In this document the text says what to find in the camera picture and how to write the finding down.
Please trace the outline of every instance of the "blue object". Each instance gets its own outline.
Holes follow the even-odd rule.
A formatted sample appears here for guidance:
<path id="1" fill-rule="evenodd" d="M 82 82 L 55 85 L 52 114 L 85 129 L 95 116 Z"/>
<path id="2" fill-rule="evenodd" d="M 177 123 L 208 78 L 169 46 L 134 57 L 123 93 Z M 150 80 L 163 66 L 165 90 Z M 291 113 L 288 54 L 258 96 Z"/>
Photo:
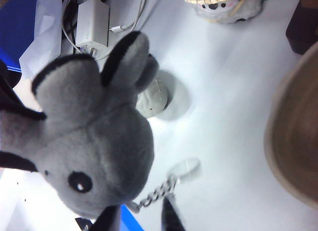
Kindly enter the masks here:
<path id="1" fill-rule="evenodd" d="M 34 39 L 36 0 L 9 0 L 0 9 L 0 59 L 20 72 L 19 58 Z"/>
<path id="2" fill-rule="evenodd" d="M 144 231 L 126 206 L 121 206 L 120 231 Z"/>

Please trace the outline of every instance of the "black eye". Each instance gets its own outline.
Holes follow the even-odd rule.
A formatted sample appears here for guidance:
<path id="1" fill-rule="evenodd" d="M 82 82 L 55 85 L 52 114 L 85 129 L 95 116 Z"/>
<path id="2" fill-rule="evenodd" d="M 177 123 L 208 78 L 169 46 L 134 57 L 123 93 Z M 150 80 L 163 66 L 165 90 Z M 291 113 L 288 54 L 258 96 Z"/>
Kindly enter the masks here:
<path id="1" fill-rule="evenodd" d="M 209 9 L 211 9 L 211 10 L 215 10 L 215 9 L 217 9 L 217 7 L 218 7 L 217 3 L 209 5 Z"/>
<path id="2" fill-rule="evenodd" d="M 68 182 L 74 190 L 80 193 L 86 193 L 93 187 L 91 178 L 83 172 L 73 171 L 69 175 Z"/>

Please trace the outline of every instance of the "black ear trim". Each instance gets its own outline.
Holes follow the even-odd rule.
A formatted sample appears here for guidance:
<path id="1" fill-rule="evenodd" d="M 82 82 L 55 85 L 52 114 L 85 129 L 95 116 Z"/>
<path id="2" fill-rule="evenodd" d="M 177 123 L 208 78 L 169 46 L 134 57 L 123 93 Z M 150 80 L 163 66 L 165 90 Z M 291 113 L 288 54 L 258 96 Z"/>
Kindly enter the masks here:
<path id="1" fill-rule="evenodd" d="M 145 90 L 149 86 L 149 84 L 155 79 L 158 69 L 158 62 L 152 56 L 152 54 L 149 54 L 143 73 L 139 80 L 136 82 L 136 89 L 138 93 Z"/>
<path id="2" fill-rule="evenodd" d="M 70 61 L 83 61 L 83 60 L 93 60 L 94 58 L 90 55 L 80 54 L 80 55 L 70 55 L 62 58 L 58 58 L 45 67 L 33 80 L 32 82 L 32 92 L 36 95 L 36 89 L 42 83 L 47 75 L 56 70 L 58 67 L 70 62 Z"/>
<path id="3" fill-rule="evenodd" d="M 36 112 L 32 109 L 26 108 L 19 104 L 14 104 L 10 102 L 0 102 L 0 111 L 5 110 L 14 114 L 21 115 L 22 117 L 30 118 L 35 121 L 45 120 L 47 118 L 46 114 L 43 112 Z"/>
<path id="4" fill-rule="evenodd" d="M 0 152 L 0 167 L 38 171 L 34 163 L 12 153 Z"/>
<path id="5" fill-rule="evenodd" d="M 121 39 L 114 47 L 101 73 L 101 84 L 103 86 L 108 86 L 110 84 L 118 69 L 120 61 L 125 56 L 127 50 L 135 42 L 139 35 L 139 31 L 131 32 L 123 39 Z"/>
<path id="6" fill-rule="evenodd" d="M 117 212 L 120 212 L 119 209 L 120 206 L 107 207 L 89 231 L 110 231 L 110 228 L 116 222 Z"/>

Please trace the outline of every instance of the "gray plush toy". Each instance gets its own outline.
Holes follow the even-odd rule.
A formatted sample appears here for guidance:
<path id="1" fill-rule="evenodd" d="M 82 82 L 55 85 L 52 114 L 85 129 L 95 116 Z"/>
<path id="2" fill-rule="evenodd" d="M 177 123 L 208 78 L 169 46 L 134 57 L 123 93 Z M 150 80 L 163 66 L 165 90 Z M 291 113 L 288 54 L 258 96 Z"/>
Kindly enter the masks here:
<path id="1" fill-rule="evenodd" d="M 32 84 L 43 112 L 1 99 L 0 166 L 39 171 L 82 217 L 133 200 L 154 159 L 137 94 L 157 70 L 140 32 L 115 46 L 101 74 L 88 55 L 55 60 Z"/>

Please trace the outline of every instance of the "bowl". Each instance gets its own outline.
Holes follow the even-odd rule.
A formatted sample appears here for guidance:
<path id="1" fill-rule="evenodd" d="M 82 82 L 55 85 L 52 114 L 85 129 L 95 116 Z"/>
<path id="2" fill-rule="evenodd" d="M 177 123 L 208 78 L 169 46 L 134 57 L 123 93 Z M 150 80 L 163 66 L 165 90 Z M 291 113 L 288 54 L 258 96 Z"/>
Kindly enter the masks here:
<path id="1" fill-rule="evenodd" d="M 318 209 L 318 43 L 279 85 L 264 146 L 268 164 L 280 184 Z"/>

